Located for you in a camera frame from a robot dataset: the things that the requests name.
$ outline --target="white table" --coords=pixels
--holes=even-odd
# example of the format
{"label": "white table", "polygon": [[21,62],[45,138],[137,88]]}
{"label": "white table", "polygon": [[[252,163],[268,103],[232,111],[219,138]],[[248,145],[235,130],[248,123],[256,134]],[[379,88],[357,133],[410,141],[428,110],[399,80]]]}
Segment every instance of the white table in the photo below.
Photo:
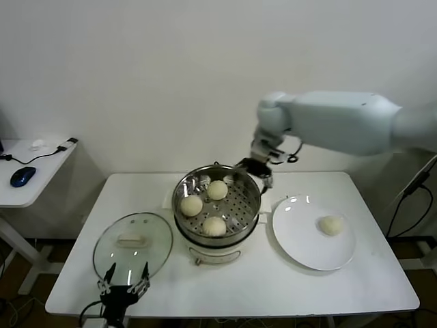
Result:
{"label": "white table", "polygon": [[[330,202],[356,233],[352,261],[333,272],[306,269],[280,250],[270,225],[259,224],[235,262],[195,266],[163,199],[183,174],[114,174],[105,184],[46,302],[52,314],[78,316],[99,300],[92,266],[96,241],[114,221],[155,211],[175,237],[164,267],[151,279],[129,317],[331,316],[411,310],[419,306],[410,282],[356,187],[345,173],[276,173],[273,204],[291,195]],[[88,313],[97,315],[99,307]]]}
{"label": "white table", "polygon": [[[36,156],[54,152],[56,147],[64,141],[65,140],[45,141],[46,145],[36,151],[30,150],[33,140],[2,140],[2,144],[5,149],[4,154],[12,154],[14,158],[27,162]],[[75,148],[76,145],[73,145],[65,152],[37,159],[28,165],[22,165],[16,161],[0,161],[0,208],[22,208],[32,205]],[[12,187],[10,185],[12,174],[24,166],[36,167],[37,171],[35,175],[25,186],[20,188]],[[62,263],[50,263],[46,260],[51,252],[51,246],[45,246],[41,252],[38,252],[1,216],[0,238],[14,249],[5,259],[5,267],[12,261],[16,252],[21,254],[33,265],[18,290],[20,295],[30,293],[33,283],[39,274],[58,274],[61,271]]]}

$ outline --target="steamed bun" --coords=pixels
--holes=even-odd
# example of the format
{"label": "steamed bun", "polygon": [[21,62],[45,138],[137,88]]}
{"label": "steamed bun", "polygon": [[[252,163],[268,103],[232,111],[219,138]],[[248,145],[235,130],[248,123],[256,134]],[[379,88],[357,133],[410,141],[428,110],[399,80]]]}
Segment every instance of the steamed bun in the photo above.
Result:
{"label": "steamed bun", "polygon": [[227,195],[227,185],[220,180],[212,181],[206,193],[212,200],[222,200]]}
{"label": "steamed bun", "polygon": [[202,231],[208,236],[222,236],[226,234],[226,223],[221,217],[208,217],[202,225]]}
{"label": "steamed bun", "polygon": [[180,210],[182,214],[187,217],[195,217],[202,211],[202,208],[203,202],[200,197],[196,195],[185,197],[180,202]]}
{"label": "steamed bun", "polygon": [[343,231],[343,219],[333,215],[322,217],[319,226],[323,233],[329,236],[336,236]]}

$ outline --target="metal steamer tray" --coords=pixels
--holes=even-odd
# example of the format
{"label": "metal steamer tray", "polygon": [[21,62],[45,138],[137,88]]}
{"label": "metal steamer tray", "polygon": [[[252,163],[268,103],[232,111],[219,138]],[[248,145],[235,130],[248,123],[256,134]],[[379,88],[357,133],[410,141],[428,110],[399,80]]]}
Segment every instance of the metal steamer tray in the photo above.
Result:
{"label": "metal steamer tray", "polygon": [[[228,187],[223,200],[211,200],[207,189],[215,180],[222,180]],[[180,202],[189,195],[198,195],[203,202],[202,211],[196,217],[186,217],[180,210]],[[243,170],[214,164],[200,167],[188,173],[173,192],[172,207],[176,225],[190,242],[207,248],[231,247],[243,241],[255,229],[261,195],[255,181]],[[222,217],[227,231],[223,236],[208,236],[202,225],[208,217]]]}

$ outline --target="computer mouse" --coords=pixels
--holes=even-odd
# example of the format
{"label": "computer mouse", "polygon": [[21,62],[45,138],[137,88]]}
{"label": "computer mouse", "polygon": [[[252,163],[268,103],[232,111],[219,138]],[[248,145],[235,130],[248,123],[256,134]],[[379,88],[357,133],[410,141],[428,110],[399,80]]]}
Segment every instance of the computer mouse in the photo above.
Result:
{"label": "computer mouse", "polygon": [[36,168],[32,166],[26,166],[18,169],[14,174],[12,174],[11,186],[16,188],[24,186],[29,182],[35,172]]}

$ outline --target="glass lid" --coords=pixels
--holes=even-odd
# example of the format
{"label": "glass lid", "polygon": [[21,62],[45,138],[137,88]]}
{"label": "glass lid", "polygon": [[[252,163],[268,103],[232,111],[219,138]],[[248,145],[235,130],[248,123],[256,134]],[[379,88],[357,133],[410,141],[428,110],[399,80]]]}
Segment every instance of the glass lid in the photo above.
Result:
{"label": "glass lid", "polygon": [[148,262],[152,277],[163,267],[173,246],[170,225],[154,213],[122,217],[100,236],[93,254],[94,270],[100,279],[116,263],[111,285],[139,282]]}

